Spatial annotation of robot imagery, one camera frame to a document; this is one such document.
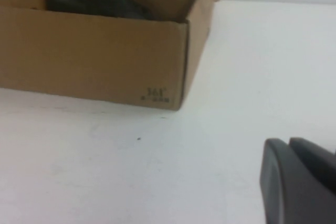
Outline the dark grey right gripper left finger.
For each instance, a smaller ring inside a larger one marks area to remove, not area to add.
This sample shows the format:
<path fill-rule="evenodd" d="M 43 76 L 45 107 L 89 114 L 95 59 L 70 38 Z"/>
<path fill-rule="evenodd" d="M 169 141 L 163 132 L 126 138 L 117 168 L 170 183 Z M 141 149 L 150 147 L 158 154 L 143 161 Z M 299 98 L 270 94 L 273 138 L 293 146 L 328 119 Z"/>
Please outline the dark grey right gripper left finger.
<path fill-rule="evenodd" d="M 335 223 L 335 168 L 305 165 L 276 138 L 265 141 L 262 158 L 266 223 Z"/>

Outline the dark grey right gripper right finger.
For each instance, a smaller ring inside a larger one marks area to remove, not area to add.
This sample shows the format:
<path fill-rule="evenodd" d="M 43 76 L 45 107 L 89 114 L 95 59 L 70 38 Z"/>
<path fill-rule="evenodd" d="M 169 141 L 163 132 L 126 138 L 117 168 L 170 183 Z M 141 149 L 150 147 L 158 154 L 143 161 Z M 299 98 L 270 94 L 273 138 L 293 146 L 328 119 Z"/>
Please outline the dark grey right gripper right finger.
<path fill-rule="evenodd" d="M 319 145 L 298 137 L 291 138 L 289 145 L 305 165 L 335 168 L 335 155 Z"/>

